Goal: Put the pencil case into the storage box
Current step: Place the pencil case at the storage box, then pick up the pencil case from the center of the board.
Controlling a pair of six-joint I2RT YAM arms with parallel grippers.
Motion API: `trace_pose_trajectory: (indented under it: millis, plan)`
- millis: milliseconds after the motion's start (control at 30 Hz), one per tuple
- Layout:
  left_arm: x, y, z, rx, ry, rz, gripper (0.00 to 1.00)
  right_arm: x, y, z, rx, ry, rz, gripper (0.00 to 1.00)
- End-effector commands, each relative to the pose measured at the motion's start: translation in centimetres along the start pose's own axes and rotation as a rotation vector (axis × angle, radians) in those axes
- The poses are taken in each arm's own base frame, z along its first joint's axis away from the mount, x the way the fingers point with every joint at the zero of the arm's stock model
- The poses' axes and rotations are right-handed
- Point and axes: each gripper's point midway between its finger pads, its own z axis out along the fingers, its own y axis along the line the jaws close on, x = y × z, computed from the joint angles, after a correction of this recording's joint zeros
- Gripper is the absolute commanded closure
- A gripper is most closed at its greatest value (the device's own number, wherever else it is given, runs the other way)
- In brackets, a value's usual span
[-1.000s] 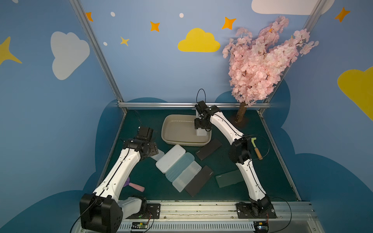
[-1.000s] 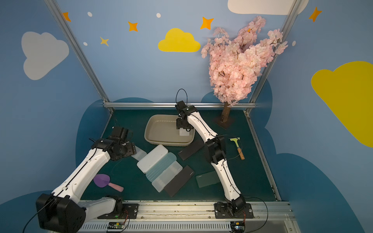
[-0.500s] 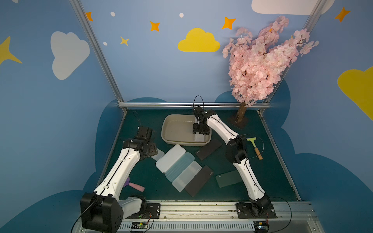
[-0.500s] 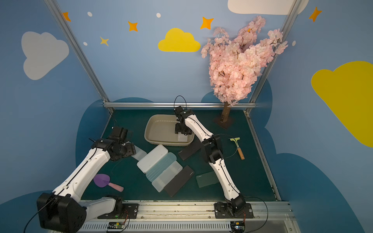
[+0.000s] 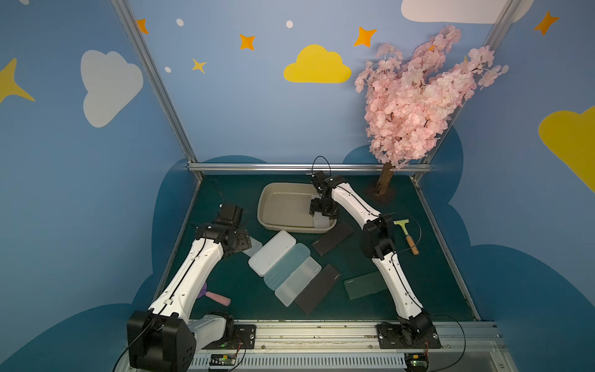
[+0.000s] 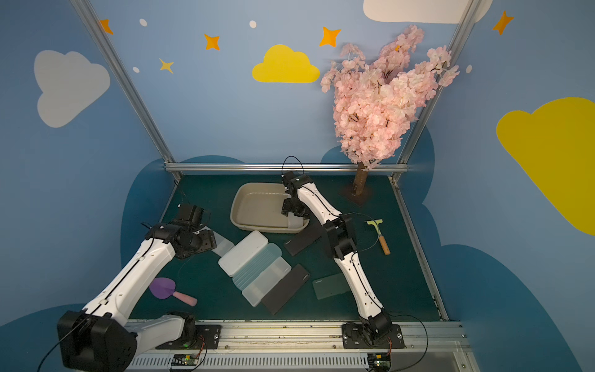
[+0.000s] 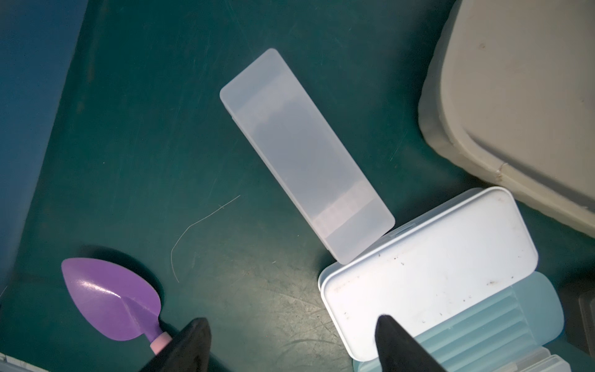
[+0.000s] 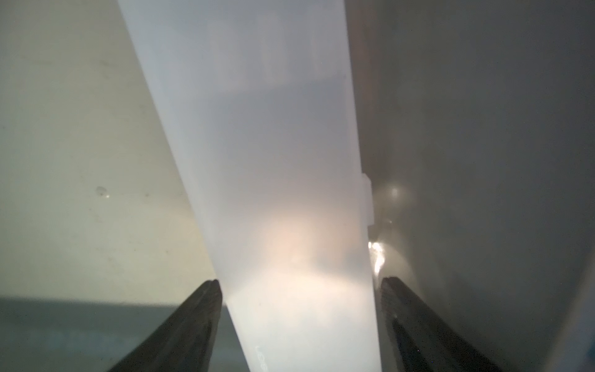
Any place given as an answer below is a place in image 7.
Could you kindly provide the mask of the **frosted clear wide pencil case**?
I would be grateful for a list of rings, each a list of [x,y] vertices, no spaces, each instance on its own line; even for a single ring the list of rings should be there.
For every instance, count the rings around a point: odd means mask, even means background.
[[[494,372],[571,372],[568,362],[556,354],[551,354],[545,347],[539,347],[531,353],[505,364]]]

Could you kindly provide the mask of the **dark grey pencil case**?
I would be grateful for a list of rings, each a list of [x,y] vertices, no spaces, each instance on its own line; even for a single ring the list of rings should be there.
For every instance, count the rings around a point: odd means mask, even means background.
[[[594,280],[578,280],[560,289],[568,342],[594,358]]]

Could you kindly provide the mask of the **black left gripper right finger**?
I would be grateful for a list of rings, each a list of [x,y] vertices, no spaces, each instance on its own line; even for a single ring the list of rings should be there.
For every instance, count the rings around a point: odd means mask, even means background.
[[[389,315],[378,318],[375,342],[382,371],[446,370]]]

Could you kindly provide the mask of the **frosted clear slim pencil case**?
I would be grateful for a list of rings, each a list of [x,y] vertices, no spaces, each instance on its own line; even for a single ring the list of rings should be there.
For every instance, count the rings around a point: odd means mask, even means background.
[[[220,99],[325,248],[348,264],[395,218],[276,49]]]

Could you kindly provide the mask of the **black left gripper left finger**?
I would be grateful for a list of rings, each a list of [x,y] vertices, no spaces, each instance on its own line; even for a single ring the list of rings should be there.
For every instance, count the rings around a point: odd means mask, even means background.
[[[141,371],[206,372],[211,345],[209,321],[193,319]]]

